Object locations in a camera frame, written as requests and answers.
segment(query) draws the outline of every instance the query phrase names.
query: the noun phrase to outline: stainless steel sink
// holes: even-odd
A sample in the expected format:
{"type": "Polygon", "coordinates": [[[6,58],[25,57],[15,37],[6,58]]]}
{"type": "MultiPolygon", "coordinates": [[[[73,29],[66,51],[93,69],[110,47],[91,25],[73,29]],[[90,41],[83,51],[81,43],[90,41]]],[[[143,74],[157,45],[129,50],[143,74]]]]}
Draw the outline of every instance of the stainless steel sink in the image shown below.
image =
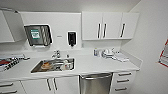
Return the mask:
{"type": "Polygon", "coordinates": [[[63,71],[63,70],[73,70],[73,69],[74,69],[74,58],[42,60],[33,68],[31,73],[49,72],[49,71],[63,71]],[[48,62],[51,65],[51,68],[42,69],[41,66],[46,62],[48,62]]]}

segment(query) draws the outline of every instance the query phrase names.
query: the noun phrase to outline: stainless steel dishwasher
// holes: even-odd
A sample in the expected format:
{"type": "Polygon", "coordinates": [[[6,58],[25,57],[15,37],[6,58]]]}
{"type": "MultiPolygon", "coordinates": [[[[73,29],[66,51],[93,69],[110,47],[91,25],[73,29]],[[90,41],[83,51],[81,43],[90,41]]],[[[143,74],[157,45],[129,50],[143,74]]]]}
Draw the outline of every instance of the stainless steel dishwasher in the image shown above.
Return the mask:
{"type": "Polygon", "coordinates": [[[109,94],[112,73],[80,75],[80,94],[109,94]]]}

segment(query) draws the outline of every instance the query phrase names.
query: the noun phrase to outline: wall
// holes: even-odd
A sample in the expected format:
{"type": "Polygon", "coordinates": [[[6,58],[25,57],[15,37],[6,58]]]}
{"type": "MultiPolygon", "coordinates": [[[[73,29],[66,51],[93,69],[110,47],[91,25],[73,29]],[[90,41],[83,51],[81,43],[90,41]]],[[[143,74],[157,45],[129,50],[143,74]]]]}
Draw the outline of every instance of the wall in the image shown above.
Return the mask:
{"type": "Polygon", "coordinates": [[[121,40],[82,41],[81,13],[59,12],[21,12],[24,25],[48,24],[53,43],[45,48],[30,47],[27,40],[0,44],[0,53],[48,52],[54,50],[81,50],[81,48],[116,48],[120,49],[121,40]],[[77,32],[77,45],[73,49],[68,45],[67,32],[77,32]]]}
{"type": "Polygon", "coordinates": [[[168,68],[156,63],[168,36],[168,0],[141,0],[131,12],[140,12],[132,40],[121,49],[143,60],[130,94],[167,94],[168,68]]]}

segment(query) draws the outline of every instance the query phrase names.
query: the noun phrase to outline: cabinet handle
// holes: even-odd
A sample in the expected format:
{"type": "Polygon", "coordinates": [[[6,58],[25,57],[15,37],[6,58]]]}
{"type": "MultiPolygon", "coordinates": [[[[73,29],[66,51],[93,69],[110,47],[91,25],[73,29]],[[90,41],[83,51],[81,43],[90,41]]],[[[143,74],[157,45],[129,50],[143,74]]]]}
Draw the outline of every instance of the cabinet handle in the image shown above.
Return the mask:
{"type": "Polygon", "coordinates": [[[117,83],[128,82],[128,81],[129,81],[128,79],[127,80],[120,80],[120,81],[117,80],[117,83]]]}
{"type": "Polygon", "coordinates": [[[13,83],[8,84],[8,85],[0,85],[0,87],[7,87],[7,86],[13,86],[13,83]]]}
{"type": "Polygon", "coordinates": [[[126,75],[131,75],[131,73],[128,74],[118,74],[119,76],[126,76],[126,75]]]}
{"type": "Polygon", "coordinates": [[[127,88],[115,89],[115,91],[127,90],[127,88]]]}
{"type": "Polygon", "coordinates": [[[99,35],[100,35],[100,24],[99,24],[99,29],[98,29],[98,38],[99,38],[99,35]]]}
{"type": "Polygon", "coordinates": [[[50,84],[49,84],[49,79],[47,79],[47,85],[48,85],[49,91],[51,91],[51,87],[50,87],[50,84]]]}
{"type": "Polygon", "coordinates": [[[0,94],[11,94],[11,93],[16,93],[16,92],[17,92],[17,90],[11,91],[11,92],[0,92],[0,94]]]}
{"type": "Polygon", "coordinates": [[[82,75],[80,75],[82,79],[86,79],[86,80],[94,80],[94,79],[102,79],[102,78],[108,78],[108,77],[111,77],[112,74],[110,73],[109,75],[107,76],[102,76],[102,77],[95,77],[95,78],[87,78],[87,77],[83,77],[82,75]]]}
{"type": "Polygon", "coordinates": [[[104,36],[103,36],[103,38],[105,38],[105,36],[106,36],[106,24],[104,24],[104,36]]]}
{"type": "Polygon", "coordinates": [[[55,81],[55,78],[54,78],[54,85],[55,85],[55,89],[57,90],[57,84],[56,84],[56,81],[55,81]]]}
{"type": "Polygon", "coordinates": [[[125,28],[125,23],[123,24],[123,28],[122,28],[122,32],[121,32],[121,36],[120,36],[120,37],[122,37],[122,36],[123,36],[123,33],[124,33],[124,28],[125,28]]]}

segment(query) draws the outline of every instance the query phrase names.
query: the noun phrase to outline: drawer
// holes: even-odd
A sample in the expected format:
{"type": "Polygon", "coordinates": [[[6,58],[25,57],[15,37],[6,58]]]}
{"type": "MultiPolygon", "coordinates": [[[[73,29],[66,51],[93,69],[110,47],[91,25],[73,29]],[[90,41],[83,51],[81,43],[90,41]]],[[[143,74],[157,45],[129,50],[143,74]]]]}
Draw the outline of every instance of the drawer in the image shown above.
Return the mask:
{"type": "Polygon", "coordinates": [[[0,83],[0,94],[25,94],[20,81],[0,83]]]}
{"type": "Polygon", "coordinates": [[[129,91],[129,85],[117,85],[111,87],[110,94],[128,94],[129,91]]]}
{"type": "Polygon", "coordinates": [[[113,73],[112,86],[131,85],[134,81],[136,71],[113,73]]]}
{"type": "Polygon", "coordinates": [[[119,79],[126,79],[126,78],[134,78],[136,75],[136,71],[130,71],[130,72],[118,72],[113,73],[113,78],[119,78],[119,79]]]}

